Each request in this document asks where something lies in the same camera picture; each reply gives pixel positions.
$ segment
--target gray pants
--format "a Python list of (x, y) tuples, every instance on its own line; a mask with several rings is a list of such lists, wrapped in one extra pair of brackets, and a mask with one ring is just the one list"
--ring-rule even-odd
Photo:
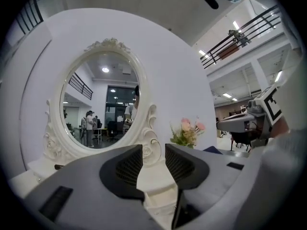
[(93, 130), (92, 129), (87, 129), (86, 130), (86, 137), (87, 137), (87, 143), (86, 145), (88, 147), (91, 147), (93, 144), (92, 144), (92, 134), (93, 134)]

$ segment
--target mirror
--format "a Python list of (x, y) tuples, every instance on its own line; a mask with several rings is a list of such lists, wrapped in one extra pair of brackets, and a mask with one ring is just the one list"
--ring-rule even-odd
[(91, 149), (109, 147), (133, 125), (139, 82), (129, 60), (116, 52), (85, 58), (67, 79), (62, 122), (70, 137)]

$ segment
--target pink flower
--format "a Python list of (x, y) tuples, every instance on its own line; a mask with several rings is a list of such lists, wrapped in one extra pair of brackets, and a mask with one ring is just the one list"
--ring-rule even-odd
[(205, 125), (203, 125), (203, 123), (197, 123), (197, 124), (196, 124), (196, 127), (197, 127), (199, 130), (205, 130)]
[(185, 117), (182, 118), (181, 122), (182, 122), (182, 123), (189, 123), (189, 124), (191, 123), (190, 120), (188, 120), (188, 119), (185, 118)]
[(189, 131), (191, 129), (191, 126), (187, 122), (181, 122), (181, 128), (183, 131)]

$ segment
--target ornate white mirror frame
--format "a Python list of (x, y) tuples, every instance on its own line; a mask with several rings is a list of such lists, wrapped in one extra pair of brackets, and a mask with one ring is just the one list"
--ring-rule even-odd
[[(62, 103), (66, 86), (75, 70), (93, 54), (106, 52), (118, 53), (127, 59), (134, 68), (139, 80), (140, 102), (135, 121), (122, 139), (108, 148), (91, 149), (75, 140), (69, 132), (63, 117)], [(143, 145), (143, 164), (145, 166), (155, 164), (161, 157), (161, 146), (153, 130), (156, 106), (151, 102), (145, 70), (136, 55), (114, 38), (105, 39), (101, 43), (95, 42), (87, 47), (83, 54), (63, 71), (54, 95), (51, 100), (47, 100), (47, 104), (49, 112), (46, 112), (48, 124), (44, 135), (44, 155), (58, 164), (65, 165), (78, 158), (133, 144)]]

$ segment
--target person in white shirt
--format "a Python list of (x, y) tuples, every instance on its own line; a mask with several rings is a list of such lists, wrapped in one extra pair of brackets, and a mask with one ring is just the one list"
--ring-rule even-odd
[(93, 112), (88, 111), (86, 115), (86, 136), (87, 136), (87, 146), (93, 148), (92, 144), (92, 134), (93, 134)]
[(137, 85), (134, 89), (134, 98), (135, 103), (133, 105), (129, 105), (126, 107), (125, 111), (125, 118), (127, 119), (135, 119), (136, 113), (138, 111), (139, 106), (139, 99), (140, 99), (140, 92), (139, 92), (139, 86)]

